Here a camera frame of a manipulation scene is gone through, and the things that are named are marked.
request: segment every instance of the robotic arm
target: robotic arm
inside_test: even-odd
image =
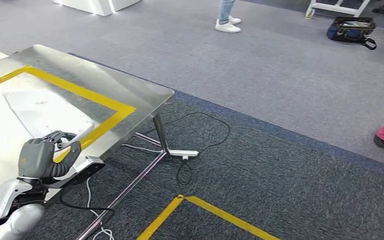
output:
[[[23,145],[18,177],[0,186],[0,240],[22,240],[37,226],[45,215],[44,200],[49,189],[80,184],[104,167],[99,158],[86,157],[79,167],[74,168],[72,176],[55,179],[69,172],[82,151],[80,142],[74,141],[63,160],[54,162],[55,149],[61,150],[62,139],[70,141],[75,136],[54,131],[43,138],[32,138]]]

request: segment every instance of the yellow tape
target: yellow tape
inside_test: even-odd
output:
[[[145,231],[140,234],[140,236],[136,240],[147,240],[151,237],[151,235],[163,224],[163,222],[169,217],[172,212],[179,206],[179,204],[183,201],[183,199],[191,202],[198,207],[201,207],[210,213],[228,221],[229,223],[239,227],[254,236],[259,237],[263,240],[280,240],[279,238],[268,234],[267,232],[249,224],[248,222],[241,220],[232,214],[221,210],[220,208],[205,202],[204,200],[199,199],[196,196],[187,196],[178,195],[175,199],[173,199],[170,204],[161,212],[161,214],[145,229]]]
[[[265,232],[259,228],[256,228],[255,226],[249,224],[248,222],[241,220],[241,219],[233,216],[232,214],[225,212],[225,211],[221,210],[220,208],[217,208],[216,206],[213,206],[213,205],[209,204],[208,202],[205,202],[205,201],[197,198],[196,196],[188,196],[188,197],[185,197],[185,199],[188,200],[189,202],[209,211],[210,213],[219,216],[220,218],[228,221],[229,223],[231,223],[231,224],[233,224],[233,225],[261,238],[261,239],[280,240],[279,238],[274,237],[274,236],[268,234],[267,232]]]
[[[34,68],[32,66],[25,66],[20,69],[17,69],[13,72],[10,72],[2,77],[0,77],[0,84],[10,80],[22,73],[27,73],[30,75],[33,75],[39,79],[42,79],[50,84],[53,84],[57,87],[60,87],[66,91],[69,91],[73,94],[76,94],[82,98],[85,98],[87,100],[93,101],[97,104],[100,104],[102,106],[105,106],[109,109],[112,109],[116,111],[111,117],[106,119],[104,122],[102,122],[97,128],[95,128],[93,131],[91,131],[88,135],[83,137],[80,140],[81,148],[85,149],[88,146],[90,146],[93,142],[95,142],[98,138],[100,138],[102,135],[104,135],[106,132],[108,132],[110,129],[115,127],[119,122],[121,122],[123,119],[125,119],[127,116],[129,116],[131,113],[133,113],[136,108],[129,106],[127,104],[121,103],[119,101],[113,100],[109,97],[106,97],[102,94],[99,94],[97,92],[88,90],[84,87],[78,86],[74,83],[71,83],[69,81],[66,81],[62,78],[59,78],[57,76],[54,76],[52,74],[49,74],[47,72],[44,72],[40,69]],[[67,155],[69,150],[66,150],[61,155],[59,155],[54,162],[59,163],[61,160]]]
[[[163,224],[163,222],[172,214],[172,212],[179,206],[183,201],[184,197],[178,195],[173,199],[168,206],[159,214],[159,216],[137,237],[136,240],[147,240],[151,235]]]

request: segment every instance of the power cord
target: power cord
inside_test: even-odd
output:
[[[86,186],[87,186],[87,191],[89,193],[89,198],[88,198],[88,201],[87,201],[87,207],[84,207],[84,206],[75,206],[75,205],[72,205],[66,201],[63,200],[63,194],[64,194],[64,191],[66,188],[61,188],[61,191],[59,193],[59,196],[58,196],[58,204],[62,204],[64,206],[67,206],[69,208],[73,208],[73,209],[82,209],[82,210],[91,210],[95,215],[99,216],[95,211],[109,211],[110,212],[110,215],[109,217],[106,219],[105,222],[100,222],[100,225],[101,225],[101,231],[99,231],[98,233],[96,233],[96,231],[98,229],[96,229],[94,232],[92,232],[91,235],[94,235],[96,233],[96,235],[93,237],[93,240],[96,239],[97,235],[101,234],[101,233],[105,233],[107,234],[109,237],[110,237],[110,240],[114,240],[114,237],[113,237],[113,232],[109,229],[104,229],[103,226],[108,223],[110,221],[110,219],[114,216],[114,209],[112,208],[107,208],[107,207],[90,207],[90,201],[91,201],[91,198],[92,198],[92,193],[91,193],[91,189],[89,187],[89,179],[90,177],[87,179],[86,181]]]
[[[87,207],[90,207],[91,199],[92,199],[92,191],[91,191],[91,187],[89,186],[89,180],[90,179],[91,179],[91,177],[89,177],[86,180],[87,193],[89,195],[89,197],[87,199]],[[89,211],[91,211],[93,214],[95,214],[96,217],[99,217],[99,214],[96,211],[94,211],[94,210],[89,210]],[[113,231],[111,231],[110,229],[104,229],[102,222],[100,222],[100,225],[101,225],[101,227],[100,227],[101,230],[97,234],[95,234],[95,236],[93,236],[92,240],[95,240],[98,237],[98,235],[101,233],[108,235],[109,240],[115,240],[115,238],[113,237]]]
[[[61,204],[61,205],[64,205],[66,207],[69,207],[69,208],[72,208],[72,209],[81,209],[81,210],[89,210],[91,211],[93,214],[95,214],[97,217],[99,216],[99,214],[95,211],[110,211],[110,215],[108,217],[108,219],[106,220],[105,223],[103,222],[100,222],[100,225],[101,225],[101,231],[99,231],[98,233],[96,233],[96,235],[93,237],[92,240],[95,240],[96,237],[101,234],[101,233],[105,233],[106,235],[109,236],[109,240],[115,240],[115,238],[113,237],[113,232],[109,229],[104,229],[103,226],[108,223],[108,221],[113,217],[115,211],[114,209],[112,208],[107,208],[107,207],[90,207],[90,204],[91,204],[91,199],[92,199],[92,192],[91,192],[91,188],[89,186],[89,179],[91,179],[90,177],[86,180],[86,187],[87,187],[87,192],[88,192],[88,199],[87,199],[87,207],[84,207],[84,206],[76,206],[76,205],[72,205],[68,202],[66,202],[64,199],[63,199],[63,194],[64,194],[64,191],[65,191],[65,188],[61,188],[61,191],[59,192],[59,195],[58,195],[58,201],[46,201],[46,200],[33,200],[33,201],[27,201],[27,202],[20,202],[18,203],[18,205],[26,205],[26,204],[31,204],[31,203],[50,203],[50,204]]]
[[[165,126],[165,125],[173,124],[173,123],[176,123],[176,122],[178,122],[178,121],[180,121],[180,120],[183,120],[184,118],[187,118],[187,117],[189,117],[189,116],[191,116],[191,115],[196,115],[196,114],[205,115],[205,116],[207,116],[207,117],[209,117],[209,118],[212,118],[212,119],[214,119],[214,120],[216,120],[216,121],[219,121],[220,123],[224,124],[224,125],[227,127],[227,133],[226,133],[226,136],[223,138],[223,140],[221,140],[221,141],[218,142],[218,143],[208,145],[208,146],[206,146],[204,149],[202,149],[201,151],[199,151],[199,155],[198,155],[196,158],[197,158],[197,159],[200,159],[200,157],[202,156],[202,154],[203,154],[206,150],[208,150],[209,148],[211,148],[211,147],[215,147],[215,146],[218,146],[218,145],[221,145],[221,144],[223,144],[224,142],[226,142],[226,140],[228,139],[228,137],[229,137],[229,135],[230,135],[230,133],[231,133],[231,126],[230,126],[229,124],[227,124],[225,121],[223,121],[223,120],[221,120],[221,119],[218,119],[218,118],[216,118],[216,117],[214,117],[214,116],[211,116],[211,115],[209,115],[209,114],[207,114],[207,113],[203,113],[203,112],[192,112],[192,113],[186,114],[186,115],[184,115],[184,116],[182,116],[181,118],[178,118],[178,119],[176,119],[176,120],[173,120],[173,121],[169,121],[169,122],[163,123],[162,125]],[[150,132],[152,132],[152,131],[154,131],[154,130],[155,130],[155,128],[152,128],[151,130],[142,132],[141,134],[142,134],[142,135],[145,135],[145,134],[148,134],[148,133],[150,133]],[[123,144],[123,145],[121,145],[121,146],[129,147],[129,148],[133,148],[133,149],[139,149],[139,150],[143,150],[143,151],[148,151],[148,152],[152,152],[152,153],[161,153],[161,150],[160,150],[160,151],[156,151],[156,150],[151,150],[151,149],[147,149],[147,148],[143,148],[143,147],[138,147],[138,146],[132,146],[132,145],[128,145],[128,144]],[[179,168],[177,169],[177,172],[176,172],[176,182],[178,182],[179,184],[184,185],[184,186],[186,186],[186,185],[188,185],[189,183],[191,183],[191,181],[192,181],[192,175],[193,175],[193,174],[192,174],[192,168],[191,168],[191,166],[189,166],[188,161],[189,161],[188,158],[186,158],[186,159],[182,158],[182,160],[181,160],[181,164],[180,164],[180,166],[179,166]],[[186,166],[187,169],[188,169],[188,171],[189,171],[189,180],[186,181],[186,182],[182,182],[182,181],[180,181],[180,177],[179,177],[179,174],[180,174],[180,172],[181,172],[181,170],[182,170],[182,168],[183,168],[184,166]]]

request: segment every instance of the black shoe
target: black shoe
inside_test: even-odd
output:
[[[374,144],[376,144],[376,146],[378,146],[379,148],[383,148],[383,149],[384,149],[384,140],[382,140],[382,139],[381,139],[380,137],[378,137],[377,135],[374,135],[373,142],[374,142]]]
[[[373,13],[377,13],[377,14],[383,14],[384,15],[384,9],[382,8],[375,8],[373,10],[371,10]]]

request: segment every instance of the jeans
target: jeans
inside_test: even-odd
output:
[[[220,0],[220,14],[218,15],[219,24],[227,24],[235,0]]]

